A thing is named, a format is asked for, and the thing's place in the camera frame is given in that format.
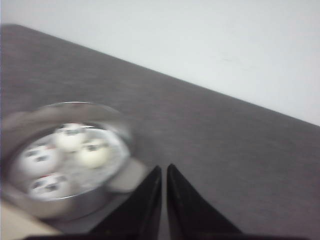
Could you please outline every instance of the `gray surface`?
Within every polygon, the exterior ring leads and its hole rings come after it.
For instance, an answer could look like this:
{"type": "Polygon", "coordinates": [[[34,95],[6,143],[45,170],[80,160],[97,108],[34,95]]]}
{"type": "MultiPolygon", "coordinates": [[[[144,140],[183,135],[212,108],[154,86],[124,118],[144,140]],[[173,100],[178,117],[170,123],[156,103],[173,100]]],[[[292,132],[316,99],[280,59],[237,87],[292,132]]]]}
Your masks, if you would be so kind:
{"type": "MultiPolygon", "coordinates": [[[[2,117],[108,105],[135,127],[139,159],[163,176],[176,164],[244,232],[320,238],[320,127],[21,26],[1,38],[2,117]]],[[[163,201],[160,239],[167,222],[163,201]]]]}

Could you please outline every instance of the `metal bowl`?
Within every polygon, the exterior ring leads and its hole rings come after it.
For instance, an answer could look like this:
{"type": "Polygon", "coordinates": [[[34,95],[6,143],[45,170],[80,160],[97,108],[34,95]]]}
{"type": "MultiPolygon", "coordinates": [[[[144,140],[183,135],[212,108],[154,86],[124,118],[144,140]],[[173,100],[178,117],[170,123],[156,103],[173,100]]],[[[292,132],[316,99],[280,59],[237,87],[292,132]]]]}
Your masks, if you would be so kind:
{"type": "MultiPolygon", "coordinates": [[[[5,118],[2,123],[2,197],[43,219],[78,218],[95,211],[108,201],[110,197],[106,188],[108,180],[75,195],[47,200],[28,195],[10,180],[9,173],[13,167],[13,159],[24,146],[52,133],[61,124],[74,122],[112,131],[123,142],[129,153],[133,150],[133,137],[127,121],[122,114],[107,106],[89,102],[62,102],[31,112],[15,113],[5,118]]],[[[120,170],[119,167],[112,175],[116,175],[120,170]]]]}

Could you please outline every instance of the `gray table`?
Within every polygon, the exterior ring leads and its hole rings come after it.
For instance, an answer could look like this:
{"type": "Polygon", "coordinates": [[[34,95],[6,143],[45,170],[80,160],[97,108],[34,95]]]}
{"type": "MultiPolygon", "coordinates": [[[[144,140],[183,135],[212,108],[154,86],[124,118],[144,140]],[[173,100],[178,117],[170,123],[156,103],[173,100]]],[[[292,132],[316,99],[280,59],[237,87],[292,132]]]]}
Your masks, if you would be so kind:
{"type": "MultiPolygon", "coordinates": [[[[3,26],[1,44],[2,117],[65,101],[111,106],[136,130],[135,156],[162,167],[163,191],[174,163],[244,232],[320,238],[320,127],[22,26],[3,26]]],[[[85,232],[98,218],[55,224],[85,232]]],[[[160,239],[168,233],[163,201],[160,239]]]]}

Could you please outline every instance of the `white wall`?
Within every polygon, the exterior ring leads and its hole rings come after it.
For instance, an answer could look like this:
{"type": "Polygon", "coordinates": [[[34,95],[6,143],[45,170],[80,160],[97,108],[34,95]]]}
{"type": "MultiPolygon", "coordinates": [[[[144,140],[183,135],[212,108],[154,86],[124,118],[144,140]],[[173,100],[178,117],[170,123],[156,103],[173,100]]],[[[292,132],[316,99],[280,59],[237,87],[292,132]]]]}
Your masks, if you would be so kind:
{"type": "Polygon", "coordinates": [[[2,0],[1,20],[320,126],[319,0],[2,0]]]}

